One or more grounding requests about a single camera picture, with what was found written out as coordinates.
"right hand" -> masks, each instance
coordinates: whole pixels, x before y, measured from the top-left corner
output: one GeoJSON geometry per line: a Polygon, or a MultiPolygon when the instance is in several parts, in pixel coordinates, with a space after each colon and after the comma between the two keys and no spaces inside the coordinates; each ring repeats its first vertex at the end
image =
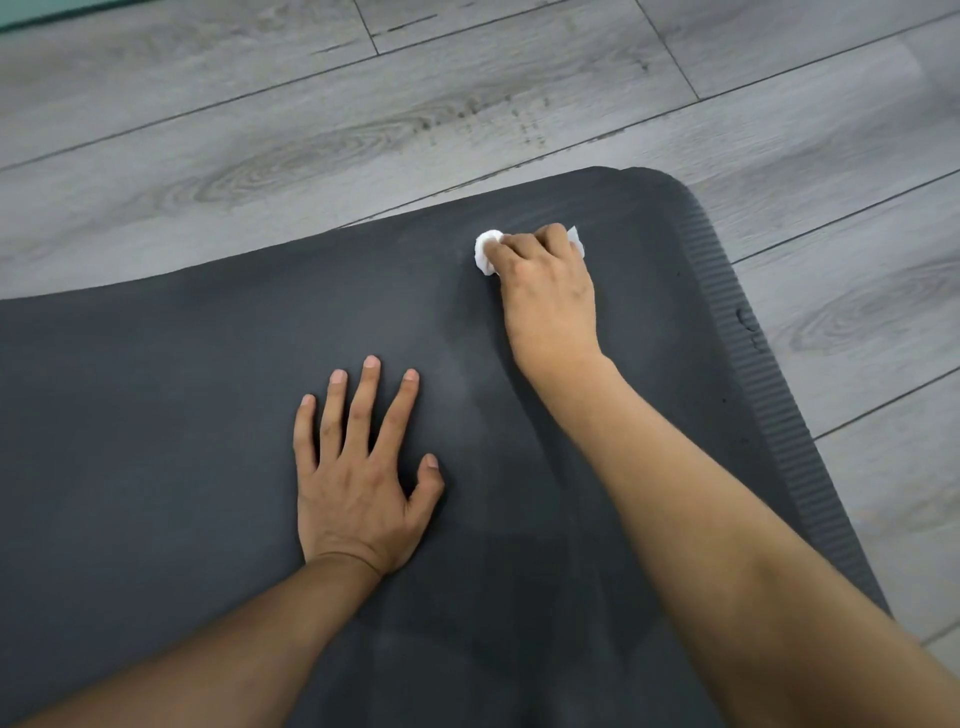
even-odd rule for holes
{"type": "Polygon", "coordinates": [[[593,281],[563,225],[505,235],[484,253],[500,276],[514,359],[541,396],[602,358],[593,281]]]}

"wood grain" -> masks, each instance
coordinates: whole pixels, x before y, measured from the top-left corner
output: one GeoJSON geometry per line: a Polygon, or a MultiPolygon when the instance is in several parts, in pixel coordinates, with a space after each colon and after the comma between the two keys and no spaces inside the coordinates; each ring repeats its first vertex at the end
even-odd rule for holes
{"type": "Polygon", "coordinates": [[[702,97],[960,10],[960,0],[641,0],[641,5],[702,97]]]}
{"type": "Polygon", "coordinates": [[[960,169],[960,124],[890,38],[389,214],[591,165],[679,178],[739,259],[960,169]]]}
{"type": "Polygon", "coordinates": [[[894,616],[921,640],[960,619],[960,373],[817,443],[894,616]]]}
{"type": "Polygon", "coordinates": [[[0,297],[304,237],[692,99],[633,0],[517,15],[0,174],[0,297]]]}
{"type": "Polygon", "coordinates": [[[905,33],[903,40],[960,111],[960,14],[905,33]]]}
{"type": "Polygon", "coordinates": [[[929,650],[947,669],[960,677],[960,627],[932,643],[929,650]]]}
{"type": "Polygon", "coordinates": [[[164,0],[0,35],[0,166],[373,56],[352,0],[164,0]]]}
{"type": "MultiPolygon", "coordinates": [[[[489,23],[557,0],[357,0],[381,53],[489,23]]],[[[485,42],[497,42],[489,35],[485,42]]]]}
{"type": "Polygon", "coordinates": [[[960,173],[735,266],[816,436],[960,366],[960,173]]]}

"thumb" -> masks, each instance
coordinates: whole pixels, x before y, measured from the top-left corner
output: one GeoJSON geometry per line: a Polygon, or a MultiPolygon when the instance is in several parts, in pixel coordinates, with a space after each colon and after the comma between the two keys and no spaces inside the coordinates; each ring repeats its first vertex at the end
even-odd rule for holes
{"type": "Polygon", "coordinates": [[[417,538],[423,535],[433,516],[433,509],[444,494],[444,477],[434,455],[424,455],[417,469],[417,487],[407,502],[407,518],[417,538]]]}
{"type": "Polygon", "coordinates": [[[492,239],[484,245],[483,253],[501,280],[506,279],[513,272],[514,265],[520,261],[520,256],[513,248],[492,239]]]}

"dark gray yoga mat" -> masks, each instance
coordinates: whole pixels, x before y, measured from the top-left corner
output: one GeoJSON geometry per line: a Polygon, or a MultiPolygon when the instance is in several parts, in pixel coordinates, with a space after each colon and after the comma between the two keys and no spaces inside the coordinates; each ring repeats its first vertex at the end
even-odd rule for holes
{"type": "Polygon", "coordinates": [[[1,302],[0,724],[296,569],[294,411],[376,353],[378,416],[423,377],[401,474],[437,452],[447,493],[290,724],[721,725],[473,265],[479,232],[551,221],[585,241],[624,376],[886,608],[703,211],[661,173],[588,169],[1,302]]]}

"white tissue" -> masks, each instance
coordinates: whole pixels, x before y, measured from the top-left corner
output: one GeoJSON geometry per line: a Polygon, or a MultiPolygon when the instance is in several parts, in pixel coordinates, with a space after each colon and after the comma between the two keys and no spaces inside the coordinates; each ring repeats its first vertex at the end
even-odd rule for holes
{"type": "MultiPolygon", "coordinates": [[[[577,250],[580,251],[580,257],[587,257],[587,254],[584,253],[584,244],[580,242],[580,234],[577,232],[577,226],[573,226],[566,232],[566,236],[570,239],[570,242],[576,246],[577,250]]],[[[503,233],[500,231],[486,231],[477,238],[476,245],[473,246],[473,260],[476,261],[477,268],[479,268],[484,276],[492,276],[496,271],[493,269],[493,264],[487,260],[487,255],[483,252],[483,247],[487,244],[488,240],[496,240],[500,242],[503,239],[503,233]]]]}

